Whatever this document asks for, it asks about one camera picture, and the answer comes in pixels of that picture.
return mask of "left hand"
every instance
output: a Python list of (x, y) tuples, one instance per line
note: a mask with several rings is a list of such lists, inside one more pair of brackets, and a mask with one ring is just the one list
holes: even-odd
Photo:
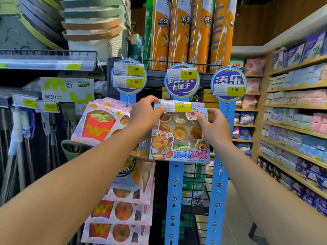
[(159, 99), (153, 95), (149, 95), (133, 104), (132, 110), (130, 111), (129, 125), (133, 125), (136, 129), (145, 129), (146, 131), (152, 129), (165, 111), (164, 106), (153, 110), (151, 106), (152, 102), (159, 103)]

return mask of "round blue sign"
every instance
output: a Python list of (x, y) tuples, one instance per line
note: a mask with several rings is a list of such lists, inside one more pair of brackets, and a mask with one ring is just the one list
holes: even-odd
[[(133, 58), (123, 58), (123, 59), (121, 59), (121, 60), (119, 60), (117, 62), (119, 62), (119, 63), (141, 64), (139, 61), (137, 61), (136, 59), (133, 59)], [(115, 67), (112, 67), (111, 73), (110, 73), (111, 83), (112, 83), (114, 69), (115, 69)], [(140, 92), (144, 88), (144, 86), (146, 84), (146, 79), (147, 79), (147, 74), (146, 74), (146, 70), (144, 68), (142, 88), (116, 87), (115, 89), (117, 89), (119, 92), (124, 93), (124, 94), (136, 94), (136, 93)]]
[(243, 96), (227, 96), (227, 95), (215, 95), (215, 87), (226, 90), (228, 87), (244, 87), (244, 92), (247, 88), (247, 80), (243, 72), (233, 66), (224, 67), (216, 71), (211, 78), (211, 91), (212, 94), (219, 100), (232, 102), (236, 101)]
[[(192, 65), (186, 63), (174, 64), (170, 70), (180, 68), (193, 68)], [(165, 74), (165, 87), (168, 93), (179, 98), (186, 98), (194, 95), (200, 86), (200, 75), (197, 71), (196, 80), (169, 80), (167, 72)]]

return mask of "yellow price label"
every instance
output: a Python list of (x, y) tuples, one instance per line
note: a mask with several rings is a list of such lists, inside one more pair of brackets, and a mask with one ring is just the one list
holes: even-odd
[(24, 107), (36, 108), (36, 100), (23, 99), (22, 102)]
[(127, 88), (142, 88), (143, 79), (127, 79), (126, 87)]
[(181, 71), (181, 80), (196, 80), (197, 70), (182, 70)]
[(175, 112), (190, 113), (192, 105), (189, 103), (175, 103)]
[(144, 66), (127, 66), (127, 74), (133, 76), (143, 76), (144, 75)]
[(44, 111), (58, 112), (58, 106), (57, 106), (57, 104), (44, 104)]
[(82, 63), (69, 63), (67, 64), (67, 70), (81, 70)]
[(245, 87), (227, 87), (227, 96), (244, 96)]

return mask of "yellow w logo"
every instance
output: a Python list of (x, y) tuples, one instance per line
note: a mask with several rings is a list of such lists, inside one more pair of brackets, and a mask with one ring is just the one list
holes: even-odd
[(105, 224), (103, 226), (102, 224), (93, 223), (92, 225), (94, 226), (96, 233), (100, 232), (100, 234), (103, 234), (106, 231), (106, 229), (111, 227), (111, 224)]
[(96, 213), (100, 213), (100, 212), (106, 213), (108, 207), (111, 207), (111, 206), (112, 206), (112, 204), (107, 204), (106, 207), (103, 207), (103, 205), (97, 206), (96, 207)]
[(44, 85), (43, 90), (50, 90), (52, 86), (53, 91), (59, 91), (59, 89), (63, 92), (67, 92), (66, 86), (61, 78), (47, 78)]
[(93, 129), (91, 125), (86, 125), (85, 127), (87, 127), (89, 129), (90, 135), (94, 134), (95, 136), (100, 136), (103, 132), (109, 132), (109, 130), (107, 130), (107, 129), (101, 129), (101, 131), (99, 131), (98, 127), (94, 127), (94, 129)]

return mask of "orange spray can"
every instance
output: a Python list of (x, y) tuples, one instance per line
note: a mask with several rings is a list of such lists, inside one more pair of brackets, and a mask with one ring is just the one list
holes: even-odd
[(186, 63), (190, 37), (192, 0), (173, 0), (170, 23), (168, 68)]
[(219, 65), (229, 65), (237, 0), (217, 0), (212, 33), (210, 70), (214, 74)]
[(189, 64), (195, 65), (199, 73), (206, 73), (208, 48), (211, 32), (213, 0), (194, 0), (191, 24), (190, 45), (188, 49)]
[(150, 62), (151, 70), (166, 70), (168, 60), (171, 0), (153, 0)]

